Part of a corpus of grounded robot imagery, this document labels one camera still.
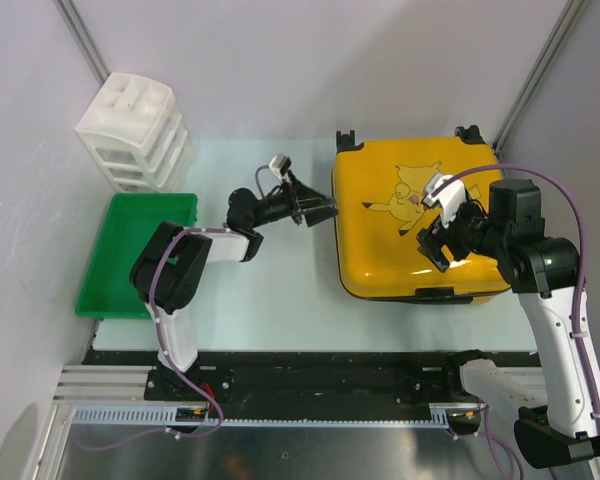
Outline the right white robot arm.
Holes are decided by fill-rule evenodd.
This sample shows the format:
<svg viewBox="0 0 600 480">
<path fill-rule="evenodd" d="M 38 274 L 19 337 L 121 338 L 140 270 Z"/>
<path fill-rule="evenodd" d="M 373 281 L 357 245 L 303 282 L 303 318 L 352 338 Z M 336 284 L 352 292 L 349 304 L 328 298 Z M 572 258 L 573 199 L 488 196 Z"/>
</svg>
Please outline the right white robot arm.
<svg viewBox="0 0 600 480">
<path fill-rule="evenodd" d="M 441 272 L 469 254 L 496 261 L 534 334 L 545 392 L 534 394 L 479 350 L 452 359 L 442 391 L 453 401 L 475 396 L 511 418 L 518 450 L 536 469 L 600 459 L 600 369 L 587 331 L 583 258 L 570 240 L 546 235 L 532 181 L 499 180 L 489 190 L 484 208 L 459 178 L 429 180 L 423 203 L 440 213 L 418 233 L 419 250 Z"/>
</svg>

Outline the yellow Pikachu hard-shell suitcase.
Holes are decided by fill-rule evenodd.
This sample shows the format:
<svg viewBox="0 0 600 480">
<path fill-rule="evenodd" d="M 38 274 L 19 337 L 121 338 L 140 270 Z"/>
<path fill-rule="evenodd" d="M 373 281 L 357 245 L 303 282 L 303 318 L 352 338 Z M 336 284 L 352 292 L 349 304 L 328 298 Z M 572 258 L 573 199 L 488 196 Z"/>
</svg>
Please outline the yellow Pikachu hard-shell suitcase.
<svg viewBox="0 0 600 480">
<path fill-rule="evenodd" d="M 337 132 L 332 194 L 339 277 L 352 296 L 420 304 L 484 303 L 508 290 L 494 260 L 469 255 L 440 272 L 417 234 L 436 218 L 422 200 L 437 174 L 491 165 L 496 158 L 477 125 L 450 137 L 365 140 Z"/>
</svg>

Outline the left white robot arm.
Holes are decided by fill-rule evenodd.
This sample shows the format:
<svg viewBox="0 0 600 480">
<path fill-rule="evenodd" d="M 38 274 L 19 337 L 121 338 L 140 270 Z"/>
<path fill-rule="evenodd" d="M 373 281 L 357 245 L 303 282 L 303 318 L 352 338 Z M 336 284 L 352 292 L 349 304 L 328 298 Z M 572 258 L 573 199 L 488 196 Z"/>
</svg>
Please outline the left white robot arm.
<svg viewBox="0 0 600 480">
<path fill-rule="evenodd" d="M 195 335 L 182 316 L 205 267 L 251 261 L 264 240 L 256 231 L 260 226 L 290 218 L 312 227 L 337 214 L 333 198 L 291 179 L 262 198 L 247 188 L 234 190 L 222 227 L 184 227 L 171 221 L 157 227 L 131 269 L 130 283 L 156 325 L 158 358 L 171 369 L 165 383 L 171 393 L 187 400 L 201 387 L 200 374 L 190 368 L 198 356 Z"/>
</svg>

